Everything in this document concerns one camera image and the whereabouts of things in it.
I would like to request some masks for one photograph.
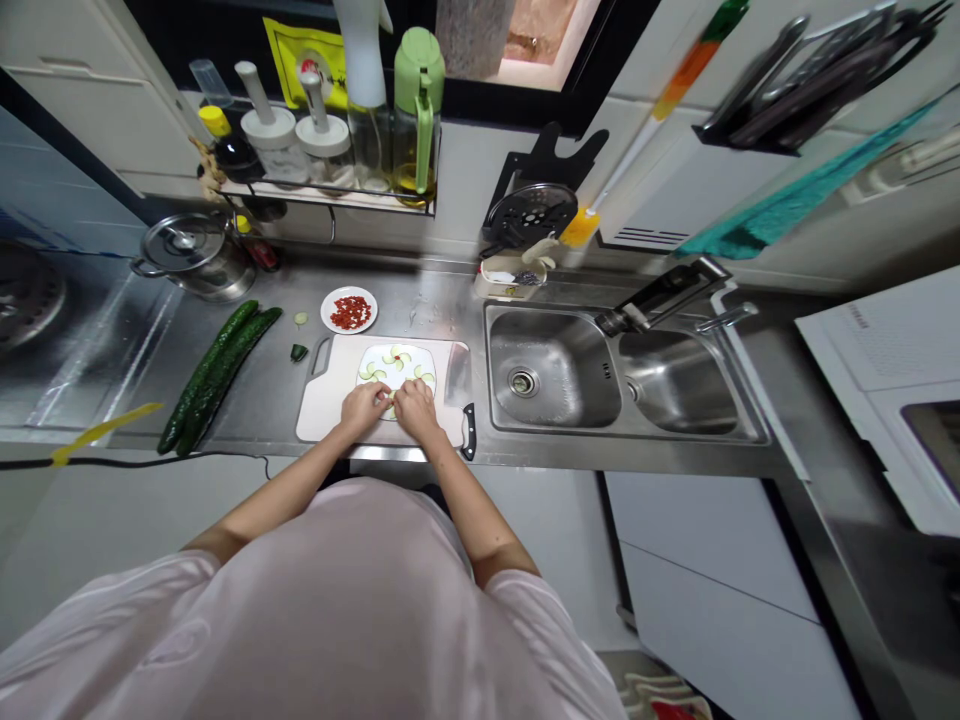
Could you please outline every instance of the pink shirt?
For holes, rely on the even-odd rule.
[[[371,478],[223,568],[186,551],[94,580],[0,655],[0,718],[616,718],[538,577],[481,591],[436,505]]]

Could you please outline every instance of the microwave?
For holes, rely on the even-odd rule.
[[[917,529],[960,537],[960,266],[796,323]]]

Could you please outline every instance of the power cord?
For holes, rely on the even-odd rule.
[[[170,463],[183,462],[185,460],[196,460],[202,457],[212,457],[221,455],[225,457],[249,457],[257,460],[263,460],[263,474],[267,480],[270,477],[270,458],[266,455],[250,455],[249,453],[231,453],[231,452],[200,452],[186,457],[162,458],[160,460],[148,460],[147,462],[127,462],[125,460],[107,460],[106,458],[70,458],[67,465],[103,465],[105,467],[119,467],[136,470],[145,467],[158,467],[160,465],[169,465]],[[39,460],[2,460],[0,461],[0,472],[6,470],[34,470],[36,468],[45,468],[53,465],[53,458],[41,458]]]

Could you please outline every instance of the stainless steel sink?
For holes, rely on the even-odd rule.
[[[722,332],[675,315],[608,338],[599,310],[484,309],[490,408],[501,430],[764,443],[768,438]]]
[[[627,387],[637,408],[658,428],[726,435],[739,415],[733,391],[710,348],[680,332],[620,336]]]
[[[606,339],[588,320],[507,310],[489,338],[494,424],[605,427],[620,415]]]

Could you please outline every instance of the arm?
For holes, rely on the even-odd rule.
[[[501,570],[523,570],[539,576],[526,548],[437,424],[433,392],[426,383],[405,382],[396,393],[395,404],[400,426],[423,446],[437,471],[477,585],[485,587]]]
[[[265,483],[215,525],[187,543],[184,550],[207,550],[226,563],[244,545],[302,513],[330,468],[365,433],[389,402],[383,383],[357,386],[343,401],[340,424],[303,457]]]

